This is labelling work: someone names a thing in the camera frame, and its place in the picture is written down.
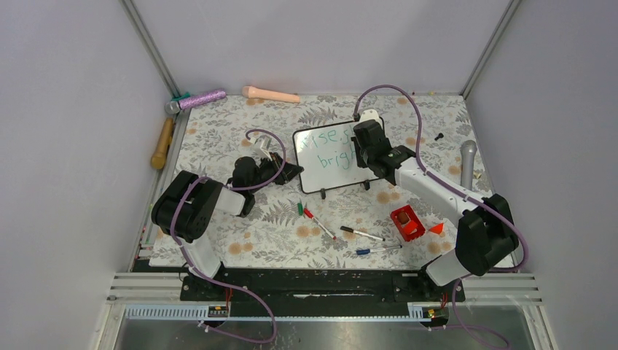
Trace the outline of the white whiteboard black frame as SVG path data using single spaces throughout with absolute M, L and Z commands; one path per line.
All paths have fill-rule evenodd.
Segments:
M 297 165 L 303 167 L 300 174 L 303 193 L 319 193 L 377 179 L 371 170 L 357 165 L 351 140 L 357 124 L 347 121 L 293 133 Z

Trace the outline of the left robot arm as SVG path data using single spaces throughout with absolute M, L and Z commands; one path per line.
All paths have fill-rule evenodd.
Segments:
M 303 171 L 277 152 L 258 163 L 252 157 L 238 158 L 225 184 L 181 171 L 153 205 L 150 218 L 179 246 L 189 271 L 200 277 L 198 290 L 215 300 L 225 293 L 226 281 L 217 274 L 222 261 L 206 235 L 213 214 L 246 217 L 255 204 L 255 192 L 270 183 L 287 184 Z

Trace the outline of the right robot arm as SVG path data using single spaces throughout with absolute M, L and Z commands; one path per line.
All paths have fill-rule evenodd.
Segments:
M 422 268 L 418 291 L 425 299 L 438 299 L 456 279 L 486 274 L 519 247 L 509 205 L 500 195 L 482 197 L 421 166 L 411 149 L 392 147 L 375 120 L 355 125 L 352 140 L 359 167 L 417 195 L 457 228 L 454 249 Z

